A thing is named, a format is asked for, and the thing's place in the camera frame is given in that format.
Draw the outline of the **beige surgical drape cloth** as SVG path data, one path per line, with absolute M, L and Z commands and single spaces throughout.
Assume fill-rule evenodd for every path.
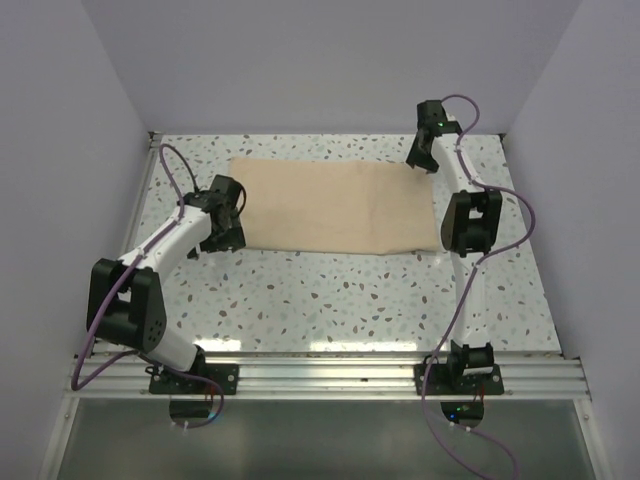
M 241 215 L 254 250 L 388 255 L 435 252 L 432 182 L 404 164 L 236 157 Z

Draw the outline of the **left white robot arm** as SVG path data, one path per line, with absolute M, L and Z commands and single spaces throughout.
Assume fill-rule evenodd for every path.
M 186 258 L 245 247 L 238 207 L 245 198 L 239 182 L 217 175 L 209 189 L 184 195 L 141 245 L 116 260 L 96 262 L 90 278 L 88 333 L 173 369 L 173 381 L 185 392 L 201 390 L 208 369 L 196 360 L 198 347 L 169 325 L 162 286 Z

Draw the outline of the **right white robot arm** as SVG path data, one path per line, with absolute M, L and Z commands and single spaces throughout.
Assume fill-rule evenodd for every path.
M 428 173 L 442 173 L 451 192 L 440 238 L 451 255 L 457 306 L 454 323 L 443 336 L 449 343 L 446 361 L 436 363 L 430 380 L 447 381 L 451 389 L 464 393 L 480 382 L 481 375 L 489 376 L 494 366 L 479 261 L 496 242 L 502 195 L 481 185 L 462 146 L 462 133 L 460 124 L 446 113 L 441 100 L 419 103 L 417 133 L 406 163 Z

